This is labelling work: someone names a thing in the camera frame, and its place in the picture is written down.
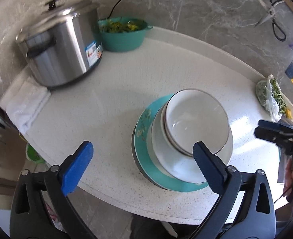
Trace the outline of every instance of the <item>silver screw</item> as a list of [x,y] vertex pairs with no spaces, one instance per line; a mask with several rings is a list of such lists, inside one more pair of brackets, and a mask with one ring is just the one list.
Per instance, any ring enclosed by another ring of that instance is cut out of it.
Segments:
[[29,170],[24,169],[24,170],[22,171],[22,176],[26,176],[28,173],[29,173]]
[[227,170],[228,170],[229,172],[236,172],[236,168],[235,168],[234,166],[232,166],[232,165],[227,166]]
[[261,176],[265,175],[265,172],[264,172],[262,169],[259,169],[257,172],[258,172],[258,174],[261,175]]
[[58,171],[59,170],[59,165],[53,165],[53,166],[51,166],[51,168],[50,168],[50,171],[52,171],[52,172],[56,172],[56,171]]

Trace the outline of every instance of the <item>pot lid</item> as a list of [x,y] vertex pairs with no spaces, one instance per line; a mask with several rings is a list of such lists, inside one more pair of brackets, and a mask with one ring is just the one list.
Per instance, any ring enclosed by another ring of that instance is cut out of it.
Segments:
[[97,3],[93,3],[90,0],[81,0],[77,3],[66,3],[60,6],[56,6],[56,1],[57,0],[51,0],[47,2],[46,5],[49,5],[49,10],[43,12],[20,30],[20,33],[16,37],[17,43],[21,43],[59,23],[76,17],[83,9],[95,9],[98,7]]

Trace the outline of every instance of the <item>stainless steel pot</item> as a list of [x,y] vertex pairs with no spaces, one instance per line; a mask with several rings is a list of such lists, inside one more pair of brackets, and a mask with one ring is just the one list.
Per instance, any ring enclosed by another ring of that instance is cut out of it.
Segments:
[[97,4],[82,0],[49,11],[22,28],[16,42],[36,80],[49,88],[78,79],[102,56]]

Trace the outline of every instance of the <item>white countertop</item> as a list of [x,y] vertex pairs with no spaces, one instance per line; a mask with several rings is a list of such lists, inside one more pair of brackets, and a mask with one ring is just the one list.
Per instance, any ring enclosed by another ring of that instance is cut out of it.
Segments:
[[[152,101],[180,89],[212,94],[225,108],[233,132],[229,164],[244,172],[265,170],[276,198],[278,148],[253,135],[257,122],[269,119],[255,96],[261,78],[242,61],[205,42],[154,28],[137,50],[104,51],[100,65],[85,79],[52,92],[26,139],[51,165],[61,164],[88,140],[94,156],[81,188],[132,213],[199,224],[217,194],[209,187],[188,193],[166,191],[144,178],[131,151],[136,121]],[[239,201],[228,221],[238,208]]]

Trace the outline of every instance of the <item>white towel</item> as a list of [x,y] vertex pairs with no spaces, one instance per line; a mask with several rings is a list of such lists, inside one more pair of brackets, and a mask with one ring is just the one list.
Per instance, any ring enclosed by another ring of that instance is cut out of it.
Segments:
[[50,95],[46,87],[39,85],[33,77],[29,76],[18,93],[10,99],[6,113],[23,135],[31,127]]

